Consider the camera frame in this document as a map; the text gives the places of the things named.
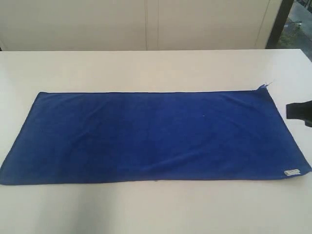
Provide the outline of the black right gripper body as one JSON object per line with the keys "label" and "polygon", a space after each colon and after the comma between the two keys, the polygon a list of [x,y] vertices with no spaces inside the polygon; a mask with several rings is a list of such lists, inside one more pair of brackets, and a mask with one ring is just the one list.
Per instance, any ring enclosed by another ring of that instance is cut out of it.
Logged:
{"label": "black right gripper body", "polygon": [[312,101],[307,101],[302,104],[303,120],[307,127],[312,127]]}

